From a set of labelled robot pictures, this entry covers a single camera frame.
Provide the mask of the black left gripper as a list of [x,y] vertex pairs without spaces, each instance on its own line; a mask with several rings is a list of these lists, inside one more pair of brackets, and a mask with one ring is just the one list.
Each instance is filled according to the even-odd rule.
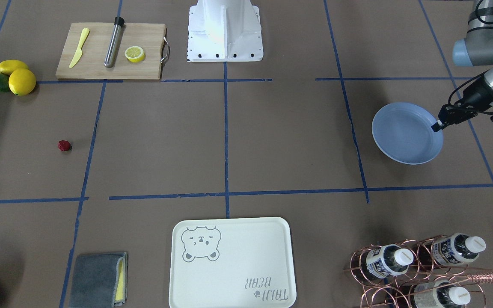
[[493,122],[493,89],[487,85],[483,74],[469,79],[458,86],[442,105],[438,121],[431,125],[434,132],[442,130],[444,125],[460,124],[478,114],[490,115]]

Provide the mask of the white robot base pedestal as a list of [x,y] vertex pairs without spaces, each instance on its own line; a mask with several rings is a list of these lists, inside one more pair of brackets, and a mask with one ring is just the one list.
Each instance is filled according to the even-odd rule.
[[188,62],[264,58],[260,10],[250,0],[199,0],[188,17]]

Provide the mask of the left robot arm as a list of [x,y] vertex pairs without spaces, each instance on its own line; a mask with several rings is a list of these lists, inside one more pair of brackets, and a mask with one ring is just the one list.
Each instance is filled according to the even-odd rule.
[[493,122],[493,0],[475,0],[468,18],[466,36],[454,43],[453,62],[458,66],[483,66],[486,72],[468,80],[460,87],[462,98],[442,105],[432,130],[460,124],[479,114],[487,114]]

